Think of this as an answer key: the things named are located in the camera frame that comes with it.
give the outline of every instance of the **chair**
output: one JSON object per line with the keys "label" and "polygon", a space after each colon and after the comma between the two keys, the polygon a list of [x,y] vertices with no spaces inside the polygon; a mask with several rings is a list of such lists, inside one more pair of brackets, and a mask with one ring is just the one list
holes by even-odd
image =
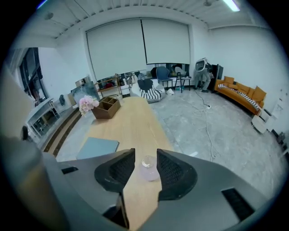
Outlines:
{"label": "chair", "polygon": [[183,77],[182,75],[186,75],[186,72],[183,71],[180,67],[176,67],[175,71],[177,72],[177,79],[176,79],[176,83],[175,83],[175,90],[176,90],[176,86],[177,86],[177,81],[178,79],[180,80],[181,83],[181,93],[182,93],[182,87],[185,85],[185,81],[189,80],[189,91],[191,90],[191,77]]}
{"label": "chair", "polygon": [[162,85],[164,82],[167,82],[167,85],[168,85],[168,82],[171,81],[172,82],[172,79],[168,77],[169,75],[169,70],[163,66],[160,66],[157,68],[157,79],[158,79],[158,83],[161,81],[162,82]]}

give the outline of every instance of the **blue chair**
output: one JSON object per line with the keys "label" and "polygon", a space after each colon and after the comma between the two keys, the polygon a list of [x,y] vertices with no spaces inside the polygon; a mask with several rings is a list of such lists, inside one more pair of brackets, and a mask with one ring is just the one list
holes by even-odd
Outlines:
{"label": "blue chair", "polygon": [[167,85],[168,85],[169,81],[171,81],[171,83],[172,83],[172,79],[169,78],[168,75],[169,75],[169,70],[167,68],[165,68],[163,66],[160,66],[157,68],[158,83],[162,82],[162,84],[163,84],[164,82],[167,82]]}

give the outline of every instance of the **marble floor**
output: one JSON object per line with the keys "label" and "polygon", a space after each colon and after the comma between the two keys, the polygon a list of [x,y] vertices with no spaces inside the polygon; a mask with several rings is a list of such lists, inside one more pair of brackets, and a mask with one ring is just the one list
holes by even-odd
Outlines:
{"label": "marble floor", "polygon": [[[219,94],[202,93],[211,108],[206,112],[194,90],[176,91],[162,101],[150,104],[176,152],[221,164],[242,177],[268,199],[275,195],[287,173],[287,162],[271,133],[258,133],[251,126],[251,114]],[[82,117],[70,132],[56,159],[75,159],[89,129],[93,114]]]}

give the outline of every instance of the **wooden organizer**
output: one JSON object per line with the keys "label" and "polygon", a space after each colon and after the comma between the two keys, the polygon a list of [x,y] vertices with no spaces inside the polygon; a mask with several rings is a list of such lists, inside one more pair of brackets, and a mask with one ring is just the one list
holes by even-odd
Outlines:
{"label": "wooden organizer", "polygon": [[120,107],[119,100],[104,97],[99,102],[99,106],[93,108],[91,111],[97,119],[111,119]]}

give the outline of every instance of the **light blue notebook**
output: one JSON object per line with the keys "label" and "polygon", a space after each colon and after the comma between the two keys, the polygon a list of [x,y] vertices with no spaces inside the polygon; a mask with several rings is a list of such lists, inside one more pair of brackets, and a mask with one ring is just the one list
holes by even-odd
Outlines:
{"label": "light blue notebook", "polygon": [[119,142],[116,140],[89,137],[79,151],[76,159],[81,160],[110,154],[117,150],[118,144]]}

